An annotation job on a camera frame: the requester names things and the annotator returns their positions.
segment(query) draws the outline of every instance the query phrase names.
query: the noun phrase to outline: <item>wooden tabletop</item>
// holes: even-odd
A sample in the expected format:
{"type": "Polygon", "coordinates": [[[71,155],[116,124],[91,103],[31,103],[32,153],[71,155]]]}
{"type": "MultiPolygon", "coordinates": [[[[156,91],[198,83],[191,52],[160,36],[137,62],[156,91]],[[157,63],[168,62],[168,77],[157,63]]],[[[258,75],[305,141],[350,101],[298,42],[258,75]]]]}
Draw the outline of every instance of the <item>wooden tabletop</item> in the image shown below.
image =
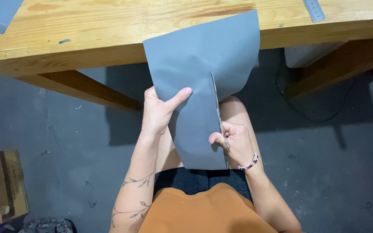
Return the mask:
{"type": "Polygon", "coordinates": [[[24,0],[0,35],[0,73],[145,62],[145,39],[252,9],[261,49],[373,38],[373,0],[319,3],[326,19],[312,23],[302,0],[24,0]]]}

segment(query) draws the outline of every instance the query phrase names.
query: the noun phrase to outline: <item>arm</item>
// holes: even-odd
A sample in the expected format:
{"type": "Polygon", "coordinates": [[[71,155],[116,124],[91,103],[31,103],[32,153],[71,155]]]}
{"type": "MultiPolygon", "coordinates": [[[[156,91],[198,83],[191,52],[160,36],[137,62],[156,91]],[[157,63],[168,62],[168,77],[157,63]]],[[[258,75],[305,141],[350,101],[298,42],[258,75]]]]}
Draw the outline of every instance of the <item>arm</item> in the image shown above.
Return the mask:
{"type": "MultiPolygon", "coordinates": [[[[254,149],[246,125],[223,121],[225,136],[230,144],[229,155],[240,166],[246,166],[253,160],[254,149]]],[[[222,134],[213,133],[209,142],[218,142],[224,147],[222,134]]],[[[301,225],[293,212],[270,182],[260,162],[245,171],[248,187],[256,213],[278,232],[300,230],[301,225]]]]}
{"type": "Polygon", "coordinates": [[[145,91],[141,133],[112,210],[109,233],[132,233],[141,228],[152,204],[160,137],[165,133],[173,110],[191,93],[190,88],[184,88],[163,102],[158,99],[154,87],[145,91]]]}

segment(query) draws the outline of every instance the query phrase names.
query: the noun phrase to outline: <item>forearm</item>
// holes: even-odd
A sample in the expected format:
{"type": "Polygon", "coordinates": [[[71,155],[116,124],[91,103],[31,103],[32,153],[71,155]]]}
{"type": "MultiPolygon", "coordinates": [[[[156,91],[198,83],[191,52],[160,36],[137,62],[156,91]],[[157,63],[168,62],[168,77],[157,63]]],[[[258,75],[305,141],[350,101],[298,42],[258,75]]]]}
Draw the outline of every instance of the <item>forearm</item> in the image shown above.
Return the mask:
{"type": "Polygon", "coordinates": [[[112,210],[110,233],[136,232],[152,204],[160,135],[139,135],[112,210]]]}
{"type": "Polygon", "coordinates": [[[299,221],[261,166],[256,164],[245,174],[256,213],[278,232],[301,230],[299,221]]]}

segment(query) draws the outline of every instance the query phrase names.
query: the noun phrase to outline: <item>hand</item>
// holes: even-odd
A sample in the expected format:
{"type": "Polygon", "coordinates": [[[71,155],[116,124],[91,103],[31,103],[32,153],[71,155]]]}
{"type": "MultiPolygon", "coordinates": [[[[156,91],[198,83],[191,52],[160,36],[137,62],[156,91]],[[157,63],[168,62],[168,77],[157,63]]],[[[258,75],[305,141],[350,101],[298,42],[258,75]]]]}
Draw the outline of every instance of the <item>hand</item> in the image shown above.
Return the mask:
{"type": "MultiPolygon", "coordinates": [[[[240,166],[247,166],[253,161],[254,149],[251,144],[250,134],[246,125],[234,124],[228,121],[223,121],[224,135],[228,139],[230,145],[230,157],[240,166]]],[[[224,136],[218,132],[212,133],[208,141],[220,143],[224,148],[224,136]]]]}
{"type": "Polygon", "coordinates": [[[171,119],[172,113],[182,102],[191,95],[192,89],[185,87],[172,99],[163,102],[158,98],[155,87],[145,91],[145,103],[143,108],[142,130],[143,132],[163,135],[171,119]]]}

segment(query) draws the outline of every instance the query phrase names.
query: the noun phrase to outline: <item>gray fabric sheet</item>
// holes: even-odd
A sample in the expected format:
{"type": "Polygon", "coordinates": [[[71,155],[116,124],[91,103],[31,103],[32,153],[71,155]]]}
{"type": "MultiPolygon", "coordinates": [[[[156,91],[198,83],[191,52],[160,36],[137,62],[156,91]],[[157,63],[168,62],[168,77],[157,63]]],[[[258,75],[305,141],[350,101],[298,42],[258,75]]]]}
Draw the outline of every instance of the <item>gray fabric sheet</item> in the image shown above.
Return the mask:
{"type": "Polygon", "coordinates": [[[187,169],[222,170],[228,161],[219,144],[217,101],[240,91],[256,64],[260,45],[257,11],[174,31],[143,42],[159,99],[167,101],[184,87],[192,95],[173,113],[169,131],[187,169]]]}

